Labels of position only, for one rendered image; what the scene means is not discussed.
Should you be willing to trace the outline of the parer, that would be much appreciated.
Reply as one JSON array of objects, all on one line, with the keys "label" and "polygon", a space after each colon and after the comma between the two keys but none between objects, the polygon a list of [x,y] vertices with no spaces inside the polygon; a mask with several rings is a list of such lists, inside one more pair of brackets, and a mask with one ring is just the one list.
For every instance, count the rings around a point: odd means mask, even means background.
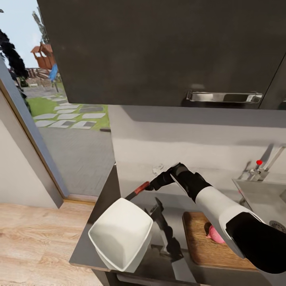
[{"label": "parer", "polygon": [[133,191],[130,195],[128,195],[126,198],[126,200],[131,199],[133,196],[137,195],[140,191],[144,190],[144,188],[146,188],[147,186],[150,185],[150,182],[147,181],[144,184],[142,184],[140,187],[138,187],[135,191]]}]

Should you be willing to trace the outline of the cutting board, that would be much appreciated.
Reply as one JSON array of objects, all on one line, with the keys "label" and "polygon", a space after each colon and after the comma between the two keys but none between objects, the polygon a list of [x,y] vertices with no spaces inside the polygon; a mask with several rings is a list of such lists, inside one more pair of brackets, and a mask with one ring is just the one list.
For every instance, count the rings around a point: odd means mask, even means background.
[{"label": "cutting board", "polygon": [[203,213],[184,212],[183,221],[191,259],[196,265],[258,270],[249,259],[238,257],[226,243],[206,238],[212,224]]}]

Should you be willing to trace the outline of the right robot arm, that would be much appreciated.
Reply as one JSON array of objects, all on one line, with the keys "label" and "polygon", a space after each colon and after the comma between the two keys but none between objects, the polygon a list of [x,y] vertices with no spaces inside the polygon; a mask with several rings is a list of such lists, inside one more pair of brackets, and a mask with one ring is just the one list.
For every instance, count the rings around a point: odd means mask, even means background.
[{"label": "right robot arm", "polygon": [[164,164],[153,168],[156,178],[145,190],[158,191],[177,183],[207,217],[229,248],[249,259],[273,286],[286,286],[286,233],[264,223],[254,212],[234,202],[199,173],[180,162],[166,172]]}]

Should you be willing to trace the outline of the vidalia onion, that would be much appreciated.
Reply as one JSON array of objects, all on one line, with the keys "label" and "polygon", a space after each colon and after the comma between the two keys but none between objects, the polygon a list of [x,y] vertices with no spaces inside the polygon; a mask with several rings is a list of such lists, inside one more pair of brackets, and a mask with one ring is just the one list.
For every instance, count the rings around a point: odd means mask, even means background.
[{"label": "vidalia onion", "polygon": [[215,241],[218,244],[224,244],[226,243],[222,237],[220,236],[220,234],[216,231],[216,229],[212,226],[210,226],[209,229],[209,234],[206,236],[206,238],[211,238],[213,241]]}]

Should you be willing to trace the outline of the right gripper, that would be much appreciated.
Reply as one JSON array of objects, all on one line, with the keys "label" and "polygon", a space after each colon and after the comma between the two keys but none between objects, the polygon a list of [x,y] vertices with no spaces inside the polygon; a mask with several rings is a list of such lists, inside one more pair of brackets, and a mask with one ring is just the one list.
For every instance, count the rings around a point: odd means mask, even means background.
[{"label": "right gripper", "polygon": [[164,179],[164,172],[158,175],[150,185],[145,188],[145,190],[153,191],[154,189],[158,191],[162,186],[166,186],[168,183]]}]

